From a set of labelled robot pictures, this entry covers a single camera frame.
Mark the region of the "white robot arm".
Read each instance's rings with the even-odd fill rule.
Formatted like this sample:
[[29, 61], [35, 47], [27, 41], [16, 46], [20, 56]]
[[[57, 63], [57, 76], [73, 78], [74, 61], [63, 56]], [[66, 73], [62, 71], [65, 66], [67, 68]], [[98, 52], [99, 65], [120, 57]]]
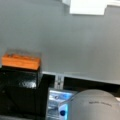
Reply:
[[85, 90], [59, 104], [60, 120], [120, 120], [120, 103], [102, 90]]

